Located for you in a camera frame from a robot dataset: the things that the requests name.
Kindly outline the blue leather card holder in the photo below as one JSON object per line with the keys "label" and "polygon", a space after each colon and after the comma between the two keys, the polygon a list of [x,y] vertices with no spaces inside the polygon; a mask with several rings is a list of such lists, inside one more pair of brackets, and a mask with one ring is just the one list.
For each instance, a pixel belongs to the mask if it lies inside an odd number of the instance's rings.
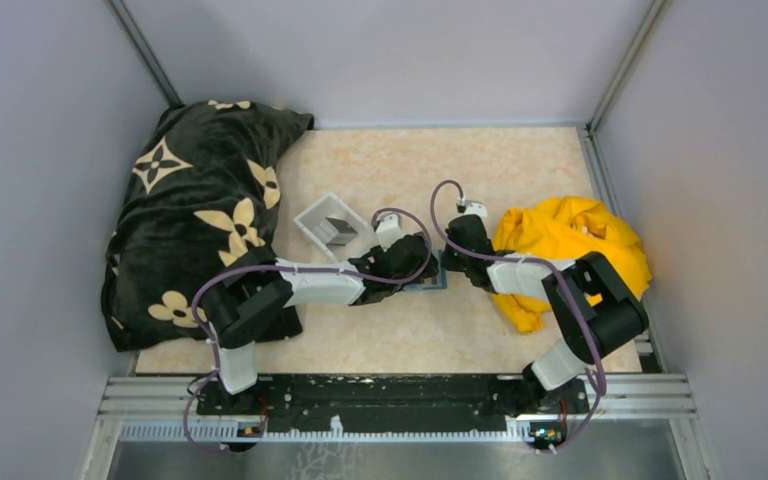
{"label": "blue leather card holder", "polygon": [[445,270],[438,270],[433,277],[424,278],[419,282],[407,284],[403,287],[405,292],[420,292],[445,290],[447,288],[447,276]]}

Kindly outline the white plastic card tray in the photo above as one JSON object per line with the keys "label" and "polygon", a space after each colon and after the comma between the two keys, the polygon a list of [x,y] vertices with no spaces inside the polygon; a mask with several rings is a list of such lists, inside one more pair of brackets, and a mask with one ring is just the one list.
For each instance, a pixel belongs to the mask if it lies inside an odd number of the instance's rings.
{"label": "white plastic card tray", "polygon": [[377,244],[370,223],[333,192],[313,202],[293,221],[332,262],[360,257]]}

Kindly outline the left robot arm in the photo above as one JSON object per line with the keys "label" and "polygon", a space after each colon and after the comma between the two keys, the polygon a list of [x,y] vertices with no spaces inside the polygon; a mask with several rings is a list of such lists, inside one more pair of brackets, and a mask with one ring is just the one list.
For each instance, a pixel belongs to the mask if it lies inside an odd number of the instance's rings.
{"label": "left robot arm", "polygon": [[258,247],[199,288],[191,308],[213,344],[220,399],[237,414],[260,399],[255,343],[285,310],[300,304],[374,304],[440,272],[421,233],[375,246],[347,261],[296,263]]}

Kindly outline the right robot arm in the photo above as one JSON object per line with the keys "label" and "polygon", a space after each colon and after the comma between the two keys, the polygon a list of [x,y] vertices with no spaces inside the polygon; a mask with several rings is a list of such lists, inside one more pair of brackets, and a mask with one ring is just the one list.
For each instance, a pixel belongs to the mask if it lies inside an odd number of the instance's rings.
{"label": "right robot arm", "polygon": [[550,411],[562,398],[562,386],[591,366],[596,368],[595,386],[604,392],[602,360],[649,327],[641,302],[599,252],[547,260],[496,251],[476,214],[460,215],[446,228],[435,229],[446,243],[446,270],[464,274],[491,294],[519,295],[550,306],[561,339],[523,370],[523,398],[536,412]]}

